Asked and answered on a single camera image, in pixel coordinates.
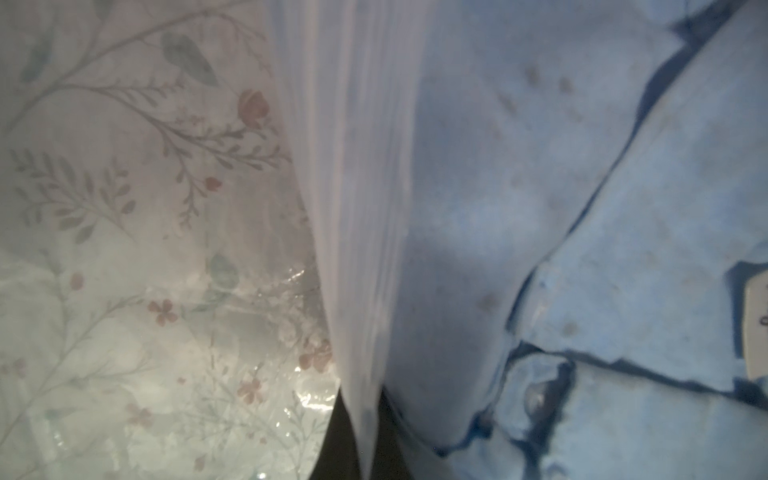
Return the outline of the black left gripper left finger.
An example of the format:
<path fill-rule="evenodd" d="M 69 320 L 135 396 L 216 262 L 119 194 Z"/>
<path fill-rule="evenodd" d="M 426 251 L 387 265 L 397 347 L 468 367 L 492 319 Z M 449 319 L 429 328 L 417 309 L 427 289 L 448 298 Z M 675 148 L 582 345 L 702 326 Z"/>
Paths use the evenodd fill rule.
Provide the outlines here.
<path fill-rule="evenodd" d="M 322 446 L 309 480 L 359 480 L 355 435 L 342 392 L 336 396 Z"/>

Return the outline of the clear plastic vacuum bag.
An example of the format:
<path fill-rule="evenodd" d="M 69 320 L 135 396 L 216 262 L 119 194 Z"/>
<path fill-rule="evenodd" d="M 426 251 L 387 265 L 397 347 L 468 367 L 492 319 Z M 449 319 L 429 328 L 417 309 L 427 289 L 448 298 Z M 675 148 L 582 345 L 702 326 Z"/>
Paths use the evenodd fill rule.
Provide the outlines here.
<path fill-rule="evenodd" d="M 371 479 L 431 1 L 1 5 L 1 475 Z"/>

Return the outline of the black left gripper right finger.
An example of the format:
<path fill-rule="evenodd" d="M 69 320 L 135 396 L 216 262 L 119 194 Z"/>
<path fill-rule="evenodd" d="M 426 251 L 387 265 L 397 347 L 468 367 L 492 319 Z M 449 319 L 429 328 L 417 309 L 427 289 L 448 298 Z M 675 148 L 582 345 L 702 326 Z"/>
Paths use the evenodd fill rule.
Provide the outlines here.
<path fill-rule="evenodd" d="M 378 403 L 378 434 L 371 467 L 372 480 L 413 480 L 398 440 L 394 413 L 385 392 Z"/>

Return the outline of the light blue shirt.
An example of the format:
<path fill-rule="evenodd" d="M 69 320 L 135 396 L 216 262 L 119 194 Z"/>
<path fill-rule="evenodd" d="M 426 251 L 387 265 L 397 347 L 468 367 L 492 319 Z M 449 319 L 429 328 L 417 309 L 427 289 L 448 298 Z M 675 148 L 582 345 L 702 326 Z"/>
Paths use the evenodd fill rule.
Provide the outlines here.
<path fill-rule="evenodd" d="M 442 1 L 385 388 L 413 479 L 763 479 L 763 1 Z"/>

